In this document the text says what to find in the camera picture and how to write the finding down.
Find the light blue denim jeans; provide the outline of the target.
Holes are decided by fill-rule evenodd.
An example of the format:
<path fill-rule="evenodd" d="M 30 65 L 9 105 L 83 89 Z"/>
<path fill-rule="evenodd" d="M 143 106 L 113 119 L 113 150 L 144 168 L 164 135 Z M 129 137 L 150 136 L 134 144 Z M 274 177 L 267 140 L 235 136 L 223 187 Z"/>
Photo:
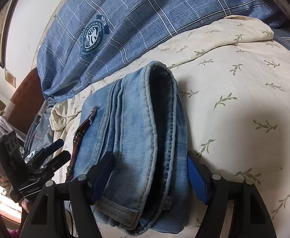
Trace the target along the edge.
<path fill-rule="evenodd" d="M 114 169 L 92 206 L 96 220 L 136 236 L 177 234 L 189 202 L 187 123 L 172 72 L 161 62 L 127 74 L 83 103 L 70 179 L 85 174 L 106 152 Z"/>

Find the cream leaf print quilt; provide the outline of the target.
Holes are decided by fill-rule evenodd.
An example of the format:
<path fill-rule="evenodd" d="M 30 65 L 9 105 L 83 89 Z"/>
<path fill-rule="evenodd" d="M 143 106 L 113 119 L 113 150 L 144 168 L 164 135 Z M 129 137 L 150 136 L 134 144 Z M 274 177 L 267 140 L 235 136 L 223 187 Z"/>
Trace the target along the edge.
<path fill-rule="evenodd" d="M 290 237 L 290 35 L 227 16 L 179 34 L 129 66 L 55 105 L 54 138 L 72 149 L 85 99 L 157 60 L 171 69 L 189 128 L 189 149 L 212 171 L 253 182 L 278 237 Z"/>

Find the blue plaid pillow with emblem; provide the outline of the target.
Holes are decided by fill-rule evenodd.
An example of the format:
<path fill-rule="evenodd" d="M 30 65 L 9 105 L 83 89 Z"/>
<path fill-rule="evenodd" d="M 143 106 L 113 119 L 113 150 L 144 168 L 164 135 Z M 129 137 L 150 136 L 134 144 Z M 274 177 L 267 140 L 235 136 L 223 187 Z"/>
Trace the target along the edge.
<path fill-rule="evenodd" d="M 273 0 L 66 0 L 37 55 L 43 97 L 62 102 L 173 36 L 232 14 L 275 29 L 287 20 Z"/>

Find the brown wooden headboard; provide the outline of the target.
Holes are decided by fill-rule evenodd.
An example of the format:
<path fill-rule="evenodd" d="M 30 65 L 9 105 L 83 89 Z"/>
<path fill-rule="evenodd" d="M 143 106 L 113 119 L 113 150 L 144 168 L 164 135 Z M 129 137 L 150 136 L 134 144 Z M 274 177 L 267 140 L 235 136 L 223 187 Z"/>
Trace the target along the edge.
<path fill-rule="evenodd" d="M 23 142 L 34 118 L 44 102 L 37 68 L 31 70 L 11 97 L 7 106 L 0 113 L 0 138 L 16 132 Z M 0 163 L 0 175 L 6 174 Z"/>

